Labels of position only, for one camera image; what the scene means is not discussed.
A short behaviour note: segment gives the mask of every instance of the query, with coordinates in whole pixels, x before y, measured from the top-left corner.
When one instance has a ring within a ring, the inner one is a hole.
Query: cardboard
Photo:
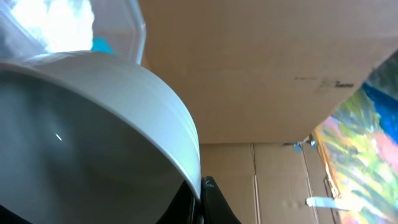
[[[302,141],[398,44],[395,0],[140,7],[151,70],[186,104],[201,143]]]
[[[200,153],[202,176],[215,178],[243,224],[335,223],[331,209],[305,204],[328,196],[326,172],[311,145],[295,151],[281,144],[203,144]]]

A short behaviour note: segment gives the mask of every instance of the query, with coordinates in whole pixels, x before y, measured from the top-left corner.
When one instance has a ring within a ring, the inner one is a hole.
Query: plastic container
[[[29,29],[22,26],[10,13],[15,2],[17,1],[0,2],[0,16],[2,17],[0,27],[2,33],[0,34],[1,37],[12,40],[11,43],[9,41],[4,41],[4,43],[5,47],[11,48],[10,50],[13,52],[11,55],[7,49],[2,50],[2,54],[7,54],[10,57],[31,57],[35,54],[48,52],[45,50],[42,38],[37,37],[37,34],[31,35]],[[92,27],[92,50],[116,54],[124,60],[140,64],[146,38],[146,27],[138,2],[136,0],[90,0],[90,3],[95,17]],[[90,49],[74,48],[70,50]]]

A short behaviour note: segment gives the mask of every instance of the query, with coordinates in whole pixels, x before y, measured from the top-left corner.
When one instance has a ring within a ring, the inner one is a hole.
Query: cardboard box
[[[201,172],[216,180],[243,224],[333,224],[336,213],[308,207],[308,197],[327,197],[318,152],[281,144],[203,144]]]
[[[151,71],[186,104],[202,144],[303,141],[398,46],[396,0],[140,7]]]

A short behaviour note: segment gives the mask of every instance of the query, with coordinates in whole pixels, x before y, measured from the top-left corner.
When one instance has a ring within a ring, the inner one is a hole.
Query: colorful painting
[[[360,211],[342,224],[398,223],[398,53],[315,132],[335,197]]]

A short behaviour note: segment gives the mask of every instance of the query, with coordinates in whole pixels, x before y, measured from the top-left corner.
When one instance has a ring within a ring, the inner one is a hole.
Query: plastic bin
[[[44,50],[45,44],[42,40],[37,40],[40,37],[37,37],[37,34],[31,35],[29,29],[20,24],[10,13],[11,7],[15,2],[0,2],[0,16],[5,18],[1,23],[0,28],[3,29],[1,29],[0,35],[1,37],[8,35],[7,38],[13,40],[12,45],[7,41],[0,43],[8,45],[1,50],[1,53],[4,54],[2,58],[8,55],[20,57],[46,53]],[[92,50],[116,54],[125,60],[140,64],[144,50],[146,28],[138,2],[136,0],[90,0],[90,2],[95,17],[92,28]],[[13,55],[8,53],[9,49],[7,47],[11,48]]]

